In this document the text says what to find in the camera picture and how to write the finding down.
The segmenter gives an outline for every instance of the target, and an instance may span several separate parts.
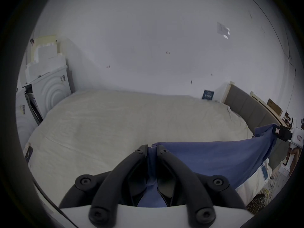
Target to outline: white appliance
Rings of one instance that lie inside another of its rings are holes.
[[[24,88],[16,94],[16,124],[20,145],[23,150],[32,132],[38,127],[28,106]]]
[[[57,103],[71,95],[66,69],[66,65],[57,68],[31,83],[35,104],[43,119]]]

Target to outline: white wall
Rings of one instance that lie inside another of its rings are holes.
[[[75,90],[201,97],[208,89],[221,100],[233,81],[286,110],[289,47],[272,11],[278,36],[253,0],[49,0],[34,38],[57,35]],[[230,29],[229,40],[217,22]]]
[[[289,30],[287,30],[287,36],[291,57],[290,62],[296,68],[295,82],[287,112],[291,117],[297,119],[297,127],[301,127],[301,119],[304,117],[304,68],[299,51]]]

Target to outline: blue blanket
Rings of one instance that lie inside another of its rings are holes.
[[[251,177],[268,158],[277,137],[272,125],[255,128],[252,139],[231,142],[166,142],[148,148],[147,192],[138,207],[166,207],[157,193],[156,159],[158,144],[183,161],[193,172],[225,176],[235,189]]]

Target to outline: styrofoam packaging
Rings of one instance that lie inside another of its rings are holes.
[[[34,61],[44,62],[47,59],[57,56],[57,44],[48,43],[46,45],[38,45],[34,52]]]
[[[44,61],[29,63],[25,69],[27,83],[29,84],[36,78],[65,65],[65,56],[62,53],[58,53],[57,56]]]

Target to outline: wooden board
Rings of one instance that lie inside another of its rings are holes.
[[[281,116],[282,114],[282,109],[276,104],[274,103],[271,99],[268,99],[267,105],[270,106],[271,109],[273,109],[275,111],[275,113],[277,113],[279,116]]]
[[[250,96],[253,99],[255,99],[256,101],[258,101],[262,106],[264,106],[277,119],[277,121],[281,125],[288,127],[287,124],[280,118],[280,116],[270,106],[268,106],[264,101],[262,101],[259,97],[257,97],[252,91],[250,92]]]

